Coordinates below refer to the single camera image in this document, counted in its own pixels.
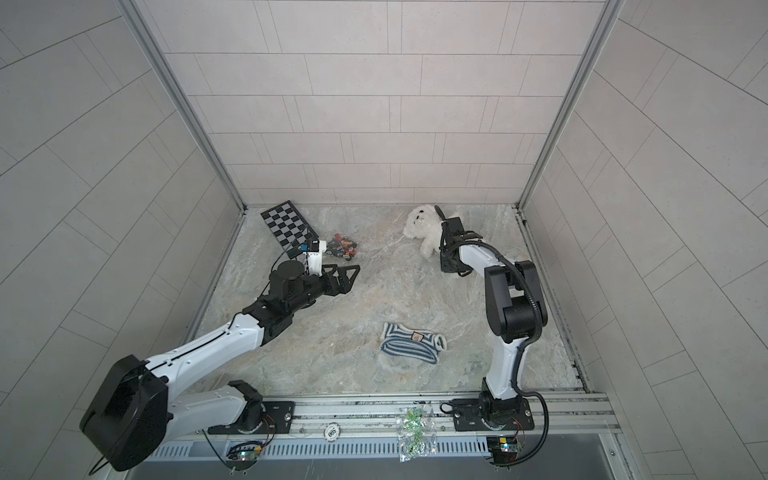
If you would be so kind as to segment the white fluffy teddy bear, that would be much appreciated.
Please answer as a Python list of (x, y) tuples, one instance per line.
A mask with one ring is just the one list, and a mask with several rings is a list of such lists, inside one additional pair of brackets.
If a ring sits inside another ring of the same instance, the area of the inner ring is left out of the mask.
[(408, 239), (420, 239), (420, 253), (429, 259), (440, 250), (442, 219), (434, 205), (421, 205), (414, 208), (407, 216), (403, 235)]

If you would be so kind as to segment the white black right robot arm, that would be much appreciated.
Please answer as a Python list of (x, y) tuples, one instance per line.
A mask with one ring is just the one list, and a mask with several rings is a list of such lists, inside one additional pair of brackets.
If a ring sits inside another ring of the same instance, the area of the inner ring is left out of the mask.
[(489, 427), (501, 428), (525, 413), (523, 398), (534, 394), (522, 390), (518, 379), (526, 348), (541, 337), (548, 321), (536, 266), (508, 260), (480, 234), (466, 230), (460, 218), (446, 217), (439, 207), (435, 211), (441, 226), (441, 271), (459, 276), (475, 272), (484, 279), (486, 319), (497, 343), (479, 410)]

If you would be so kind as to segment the blue white striped knit sweater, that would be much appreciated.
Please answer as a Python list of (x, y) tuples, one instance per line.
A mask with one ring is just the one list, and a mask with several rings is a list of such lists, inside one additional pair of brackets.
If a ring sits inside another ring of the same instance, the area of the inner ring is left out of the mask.
[(439, 354), (447, 347), (448, 342), (442, 334), (412, 330), (399, 323), (384, 324), (380, 349), (390, 356), (436, 365)]

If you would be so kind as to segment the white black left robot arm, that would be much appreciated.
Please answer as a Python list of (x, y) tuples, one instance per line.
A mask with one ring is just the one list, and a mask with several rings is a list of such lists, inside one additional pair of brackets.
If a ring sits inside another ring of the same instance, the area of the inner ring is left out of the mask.
[(140, 360), (116, 361), (80, 421), (81, 432), (105, 464), (126, 471), (160, 445), (210, 427), (248, 434), (265, 425), (262, 395), (249, 383), (233, 380), (214, 391), (187, 394), (195, 382), (230, 360), (276, 339), (294, 314), (322, 296), (349, 293), (358, 265), (306, 272), (288, 260), (270, 274), (269, 291), (233, 318), (187, 344)]

